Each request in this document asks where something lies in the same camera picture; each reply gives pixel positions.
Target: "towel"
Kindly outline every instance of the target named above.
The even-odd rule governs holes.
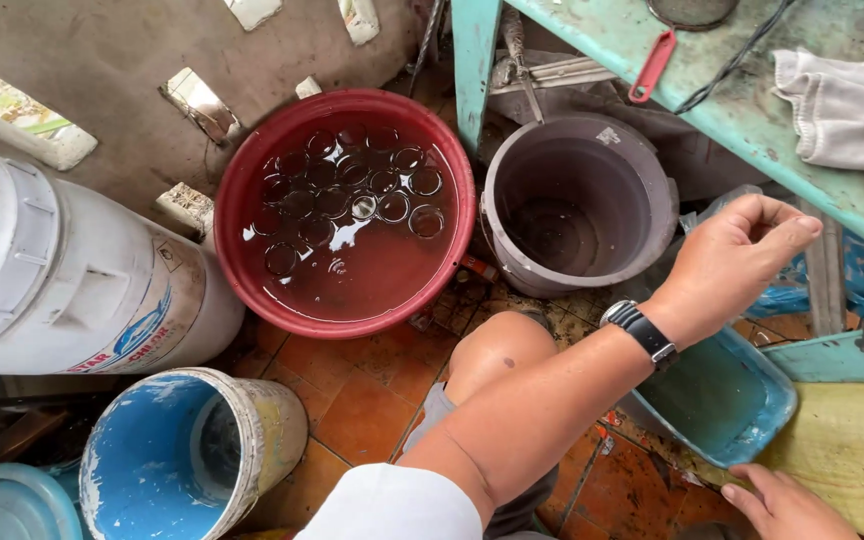
[[[864,61],[773,51],[775,89],[792,103],[796,153],[807,164],[864,170]]]

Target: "gray bucket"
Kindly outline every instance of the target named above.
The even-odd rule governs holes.
[[[666,251],[679,192],[641,133],[601,114],[522,126],[486,176],[483,210],[503,275],[557,298],[628,280]]]

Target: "blue plastic tray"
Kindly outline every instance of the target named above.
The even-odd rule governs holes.
[[[680,356],[618,405],[716,467],[752,461],[796,411],[789,377],[730,326]]]

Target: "concrete wall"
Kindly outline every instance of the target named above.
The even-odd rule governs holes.
[[[192,68],[246,128],[295,99],[308,75],[326,91],[377,87],[417,40],[406,0],[373,3],[381,31],[355,47],[336,0],[284,0],[248,32],[223,0],[0,0],[0,77],[99,141],[47,174],[154,217],[151,203],[178,182],[212,196],[234,152],[207,151],[159,85]],[[1,142],[0,154],[29,159]]]

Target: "white cloth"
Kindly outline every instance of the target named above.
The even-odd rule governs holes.
[[[548,537],[518,532],[501,540]],[[295,540],[482,540],[482,521],[459,486],[424,469],[388,463],[342,475]]]
[[[864,170],[864,61],[773,51],[775,94],[792,103],[796,153],[807,164]]]

